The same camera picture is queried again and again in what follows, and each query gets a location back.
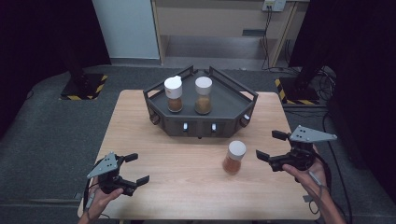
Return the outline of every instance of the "jar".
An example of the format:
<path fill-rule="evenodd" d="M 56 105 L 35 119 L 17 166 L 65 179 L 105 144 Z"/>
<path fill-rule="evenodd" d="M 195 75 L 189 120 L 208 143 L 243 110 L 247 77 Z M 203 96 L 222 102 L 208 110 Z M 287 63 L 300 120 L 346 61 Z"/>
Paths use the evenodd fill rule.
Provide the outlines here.
<path fill-rule="evenodd" d="M 168 98 L 168 109 L 171 112 L 179 112 L 183 108 L 183 102 L 181 101 L 181 94 L 183 93 L 181 77 L 169 77 L 163 85 L 165 86 L 165 94 Z"/>
<path fill-rule="evenodd" d="M 227 155 L 222 163 L 223 169 L 230 175 L 235 175 L 241 169 L 241 160 L 247 147 L 241 141 L 232 141 L 228 145 Z"/>
<path fill-rule="evenodd" d="M 208 114 L 212 110 L 211 89 L 212 79 L 209 77 L 198 77 L 195 80 L 195 90 L 198 93 L 198 98 L 195 101 L 195 111 L 200 115 Z"/>

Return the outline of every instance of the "black curtain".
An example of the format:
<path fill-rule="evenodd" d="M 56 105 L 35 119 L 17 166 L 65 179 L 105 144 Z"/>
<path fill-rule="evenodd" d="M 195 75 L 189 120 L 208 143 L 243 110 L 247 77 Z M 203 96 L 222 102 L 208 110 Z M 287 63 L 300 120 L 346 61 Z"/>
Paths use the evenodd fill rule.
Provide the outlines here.
<path fill-rule="evenodd" d="M 0 137 L 30 89 L 71 62 L 110 64 L 91 0 L 0 2 Z"/>
<path fill-rule="evenodd" d="M 320 32 L 328 32 L 330 38 L 320 43 L 327 52 L 317 56 L 324 58 L 323 65 L 336 74 L 332 102 L 337 106 L 331 112 L 341 118 L 334 120 L 335 125 L 340 127 L 340 133 L 350 133 L 349 139 L 343 139 L 347 150 L 356 147 L 394 202 L 395 11 L 396 4 L 389 0 L 313 0 L 290 59 L 290 66 L 310 63 L 306 58 L 315 55 L 313 43 L 318 41 Z M 324 27 L 331 17 L 334 26 Z"/>

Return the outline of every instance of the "white wall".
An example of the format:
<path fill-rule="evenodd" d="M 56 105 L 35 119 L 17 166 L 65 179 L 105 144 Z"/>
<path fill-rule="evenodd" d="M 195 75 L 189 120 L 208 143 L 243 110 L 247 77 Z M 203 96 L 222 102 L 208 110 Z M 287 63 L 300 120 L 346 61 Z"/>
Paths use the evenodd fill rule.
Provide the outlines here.
<path fill-rule="evenodd" d="M 160 59 L 150 0 L 92 0 L 110 58 Z"/>

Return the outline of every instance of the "white lid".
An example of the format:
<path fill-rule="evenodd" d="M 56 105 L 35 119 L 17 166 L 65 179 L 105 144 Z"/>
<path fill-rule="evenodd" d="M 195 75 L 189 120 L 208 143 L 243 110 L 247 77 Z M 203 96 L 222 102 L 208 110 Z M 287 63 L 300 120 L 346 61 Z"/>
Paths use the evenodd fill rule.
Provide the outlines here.
<path fill-rule="evenodd" d="M 233 160 L 242 160 L 246 152 L 247 147 L 241 141 L 232 141 L 230 145 L 228 145 L 228 156 Z"/>
<path fill-rule="evenodd" d="M 212 79 L 209 77 L 198 77 L 195 80 L 195 90 L 198 94 L 208 95 L 212 89 Z"/>
<path fill-rule="evenodd" d="M 165 86 L 165 94 L 171 99 L 177 99 L 181 96 L 183 90 L 181 86 L 181 77 L 169 77 L 165 80 L 163 85 Z"/>

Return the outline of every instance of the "table top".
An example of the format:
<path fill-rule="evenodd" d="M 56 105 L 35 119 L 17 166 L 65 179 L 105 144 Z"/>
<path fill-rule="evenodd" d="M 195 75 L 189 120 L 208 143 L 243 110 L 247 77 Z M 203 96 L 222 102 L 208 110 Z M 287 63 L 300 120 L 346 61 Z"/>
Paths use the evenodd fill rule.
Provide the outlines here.
<path fill-rule="evenodd" d="M 110 151 L 119 156 L 138 153 L 124 163 L 120 175 L 135 182 L 150 176 L 133 197 L 121 195 L 104 214 L 117 219 L 317 219 L 304 202 L 306 191 L 286 172 L 274 173 L 256 158 L 256 149 L 270 156 L 290 151 L 290 144 L 271 136 L 289 133 L 279 98 L 258 92 L 251 122 L 230 138 L 168 136 L 149 120 L 143 91 L 122 91 L 97 160 Z M 222 169 L 228 145 L 247 146 L 236 175 Z M 82 206 L 78 209 L 81 216 Z"/>

